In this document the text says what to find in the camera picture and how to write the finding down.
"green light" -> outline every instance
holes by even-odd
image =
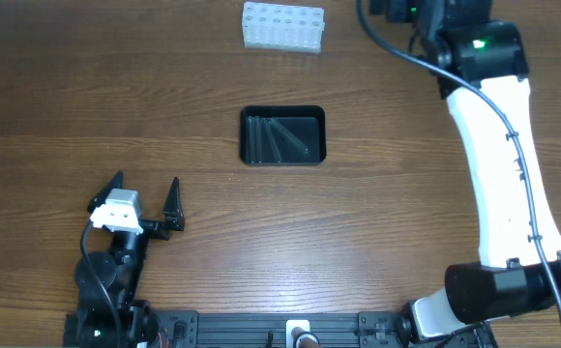
[[[482,40],[474,40],[472,43],[474,44],[474,48],[476,49],[485,48],[485,46],[487,45],[487,43]]]

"wood grain surface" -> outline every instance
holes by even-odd
[[[139,291],[156,308],[398,310],[478,259],[465,154],[435,80],[377,48],[353,1],[291,2],[325,8],[321,54],[243,49],[239,0],[0,0],[0,345],[61,344],[86,204],[118,169],[150,218],[181,181],[187,229],[150,245]],[[495,3],[524,38],[561,231],[561,0]],[[371,20],[406,46],[409,27]],[[321,105],[328,158],[243,165],[248,104]],[[554,309],[494,329],[504,347],[560,344]]]

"wooden tabletop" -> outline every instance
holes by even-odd
[[[155,308],[399,310],[478,260],[465,154],[434,78],[372,43],[353,1],[292,3],[325,8],[321,54],[244,49],[240,0],[0,0],[0,344],[61,344],[85,208],[119,169],[149,218],[180,178],[186,231],[151,243],[139,288]],[[561,0],[495,3],[524,38],[561,232]],[[410,27],[371,21],[406,47]],[[249,104],[321,105],[328,158],[243,165]],[[96,230],[88,246],[109,241]],[[505,347],[560,344],[553,308],[494,330]]]

